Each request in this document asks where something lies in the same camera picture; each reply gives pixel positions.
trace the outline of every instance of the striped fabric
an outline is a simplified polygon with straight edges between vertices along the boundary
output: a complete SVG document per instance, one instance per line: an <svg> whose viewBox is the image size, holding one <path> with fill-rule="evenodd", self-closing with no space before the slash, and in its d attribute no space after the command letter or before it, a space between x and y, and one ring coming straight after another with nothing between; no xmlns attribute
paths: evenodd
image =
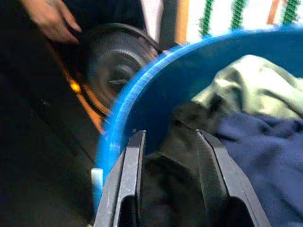
<svg viewBox="0 0 303 227"><path fill-rule="evenodd" d="M303 0L190 0L187 41L289 23L303 24Z"/></svg>

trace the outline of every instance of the light green fabric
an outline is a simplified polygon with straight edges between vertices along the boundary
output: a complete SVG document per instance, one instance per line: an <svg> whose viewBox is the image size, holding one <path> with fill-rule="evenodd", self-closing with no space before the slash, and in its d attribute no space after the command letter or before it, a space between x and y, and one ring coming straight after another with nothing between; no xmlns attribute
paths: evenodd
<svg viewBox="0 0 303 227"><path fill-rule="evenodd" d="M270 61L246 55L219 71L211 85L192 101L209 107L214 95L223 99L223 110L251 115L303 118L303 79Z"/></svg>

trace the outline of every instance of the orange light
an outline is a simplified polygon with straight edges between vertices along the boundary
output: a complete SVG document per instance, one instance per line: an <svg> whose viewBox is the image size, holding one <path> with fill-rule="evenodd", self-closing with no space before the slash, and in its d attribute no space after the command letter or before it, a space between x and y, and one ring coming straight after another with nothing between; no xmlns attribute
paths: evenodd
<svg viewBox="0 0 303 227"><path fill-rule="evenodd" d="M76 93L79 93L81 91L79 84L77 84L76 82L71 83L71 88Z"/></svg>

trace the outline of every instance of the blue plastic bucket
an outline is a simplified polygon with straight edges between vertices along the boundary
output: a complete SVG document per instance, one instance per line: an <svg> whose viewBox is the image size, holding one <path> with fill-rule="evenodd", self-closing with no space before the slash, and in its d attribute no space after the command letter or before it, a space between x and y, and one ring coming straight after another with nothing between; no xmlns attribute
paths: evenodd
<svg viewBox="0 0 303 227"><path fill-rule="evenodd" d="M96 167L103 182L129 138L147 131L146 152L155 151L168 132L170 113L207 87L216 73L245 54L264 57L297 77L303 76L303 27L235 31L175 48L160 56L126 86L112 108L106 136L98 146ZM101 189L95 188L96 208Z"/></svg>

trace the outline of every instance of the human hand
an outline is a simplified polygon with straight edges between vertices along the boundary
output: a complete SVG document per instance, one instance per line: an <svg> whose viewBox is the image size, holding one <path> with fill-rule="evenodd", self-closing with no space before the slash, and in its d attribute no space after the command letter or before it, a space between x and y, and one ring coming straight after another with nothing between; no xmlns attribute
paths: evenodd
<svg viewBox="0 0 303 227"><path fill-rule="evenodd" d="M79 41L67 29L65 22L81 32L75 18L61 0L21 0L31 19L51 40L62 43Z"/></svg>

